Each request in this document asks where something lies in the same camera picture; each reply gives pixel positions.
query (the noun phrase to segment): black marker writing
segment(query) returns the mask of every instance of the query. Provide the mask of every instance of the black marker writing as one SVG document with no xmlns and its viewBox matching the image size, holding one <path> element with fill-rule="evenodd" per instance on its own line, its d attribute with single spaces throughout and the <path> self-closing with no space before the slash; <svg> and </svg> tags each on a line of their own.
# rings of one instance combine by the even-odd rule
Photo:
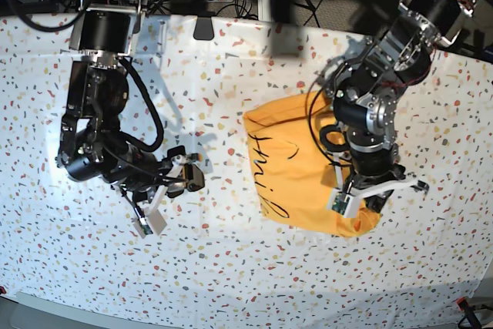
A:
<svg viewBox="0 0 493 329">
<path fill-rule="evenodd" d="M 262 152 L 262 149 L 260 148 L 260 142 L 264 141 L 264 140 L 271 140 L 272 138 L 257 138 L 256 136 L 251 136 L 250 134 L 248 134 L 248 136 L 251 139 L 255 140 L 255 143 L 257 144 L 257 148 L 256 149 L 253 148 L 253 151 L 256 154 L 258 154 L 259 157 L 261 158 L 261 159 L 254 159 L 253 160 L 253 163 L 255 163 L 255 166 L 258 169 L 258 171 L 253 174 L 253 178 L 255 179 L 255 184 L 258 186 L 261 186 L 263 188 L 267 188 L 258 179 L 258 176 L 264 175 L 263 168 L 261 165 L 267 165 L 267 160 L 269 158 L 269 156 L 266 153 Z M 268 200 L 267 198 L 265 198 L 264 196 L 261 196 L 260 194 L 259 194 L 259 197 L 260 197 L 260 205 L 262 206 L 262 210 L 264 211 L 265 214 L 268 214 L 269 209 L 271 209 L 274 213 L 277 213 L 277 215 L 279 215 L 280 217 L 283 217 L 284 219 L 289 219 L 290 214 L 283 207 L 279 206 L 275 202 Z"/>
</svg>

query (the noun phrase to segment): terrazzo pattern fabric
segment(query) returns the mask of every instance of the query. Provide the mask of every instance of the terrazzo pattern fabric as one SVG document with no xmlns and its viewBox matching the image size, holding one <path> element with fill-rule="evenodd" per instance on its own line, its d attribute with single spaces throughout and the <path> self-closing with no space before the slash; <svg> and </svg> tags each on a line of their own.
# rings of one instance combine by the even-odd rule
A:
<svg viewBox="0 0 493 329">
<path fill-rule="evenodd" d="M 52 25 L 64 16 L 39 16 Z M 0 285 L 60 304 L 174 327 L 422 327 L 458 321 L 491 262 L 493 67 L 436 52 L 401 100 L 402 163 L 426 200 L 397 191 L 375 230 L 345 240 L 262 217 L 242 115 L 306 92 L 358 35 L 194 17 L 146 21 L 136 47 L 166 147 L 203 154 L 206 188 L 164 200 L 161 236 L 137 237 L 103 181 L 57 169 L 72 60 L 70 31 L 0 20 Z M 155 137 L 134 84 L 122 127 Z"/>
</svg>

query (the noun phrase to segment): orange fabric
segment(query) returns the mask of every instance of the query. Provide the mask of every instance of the orange fabric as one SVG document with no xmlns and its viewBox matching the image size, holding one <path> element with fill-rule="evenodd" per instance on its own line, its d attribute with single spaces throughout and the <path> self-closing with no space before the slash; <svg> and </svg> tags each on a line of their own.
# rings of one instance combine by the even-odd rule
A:
<svg viewBox="0 0 493 329">
<path fill-rule="evenodd" d="M 250 166 L 263 215 L 279 223 L 342 237 L 354 237 L 373 229 L 380 214 L 360 205 L 357 217 L 344 219 L 326 210 L 332 188 L 337 185 L 334 168 L 315 146 L 307 124 L 307 110 L 314 94 L 269 102 L 244 115 L 248 132 Z M 322 96 L 316 101 L 312 125 L 335 122 Z M 330 134 L 342 143 L 341 134 Z"/>
</svg>

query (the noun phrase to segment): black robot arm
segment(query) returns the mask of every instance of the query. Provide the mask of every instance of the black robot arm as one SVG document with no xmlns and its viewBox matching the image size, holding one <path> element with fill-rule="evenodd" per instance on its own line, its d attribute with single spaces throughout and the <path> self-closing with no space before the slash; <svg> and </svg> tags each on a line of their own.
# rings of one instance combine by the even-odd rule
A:
<svg viewBox="0 0 493 329">
<path fill-rule="evenodd" d="M 428 191 L 426 183 L 407 179 L 405 168 L 397 163 L 397 104 L 410 86 L 428 76 L 436 45 L 454 42 L 478 1 L 401 0 L 401 15 L 384 36 L 367 38 L 366 49 L 324 83 L 322 91 L 332 99 L 337 125 L 323 128 L 320 142 L 334 159 L 349 163 L 331 159 L 337 171 L 351 168 L 351 175 L 333 192 L 333 210 L 355 217 L 364 200 L 379 213 L 396 189 Z M 327 135 L 332 132 L 343 133 L 346 144 L 331 143 Z"/>
<path fill-rule="evenodd" d="M 186 154 L 183 146 L 169 149 L 161 160 L 153 155 L 163 143 L 164 128 L 130 61 L 146 13 L 146 0 L 118 1 L 119 5 L 111 5 L 106 0 L 95 0 L 72 31 L 70 48 L 82 52 L 83 57 L 72 64 L 57 163 L 74 181 L 99 176 L 112 184 L 132 205 L 137 230 L 147 235 L 153 233 L 152 223 L 141 203 L 156 203 L 156 194 L 174 198 L 185 191 L 196 192 L 204 187 L 204 176 L 196 165 L 200 156 Z M 137 85 L 153 118 L 153 143 L 144 143 L 120 128 L 119 114 L 129 98 L 127 75 Z M 89 123 L 78 131 L 80 119 Z"/>
</svg>

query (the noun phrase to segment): table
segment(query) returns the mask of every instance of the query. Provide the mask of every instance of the table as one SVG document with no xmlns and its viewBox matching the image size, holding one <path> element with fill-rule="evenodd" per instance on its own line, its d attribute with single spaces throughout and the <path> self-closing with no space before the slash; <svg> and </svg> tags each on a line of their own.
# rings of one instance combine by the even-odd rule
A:
<svg viewBox="0 0 493 329">
<path fill-rule="evenodd" d="M 67 15 L 36 16 L 55 25 Z M 458 321 L 491 262 L 493 67 L 443 52 L 398 108 L 402 163 L 426 200 L 397 191 L 377 228 L 345 240 L 261 216 L 242 115 L 306 92 L 317 74 L 361 50 L 361 36 L 213 18 L 146 20 L 136 65 L 166 128 L 166 147 L 203 154 L 206 188 L 161 210 L 142 240 L 109 185 L 57 169 L 72 60 L 70 31 L 0 20 L 0 283 L 100 314 L 176 327 L 421 327 Z M 122 127 L 150 142 L 134 84 Z"/>
</svg>

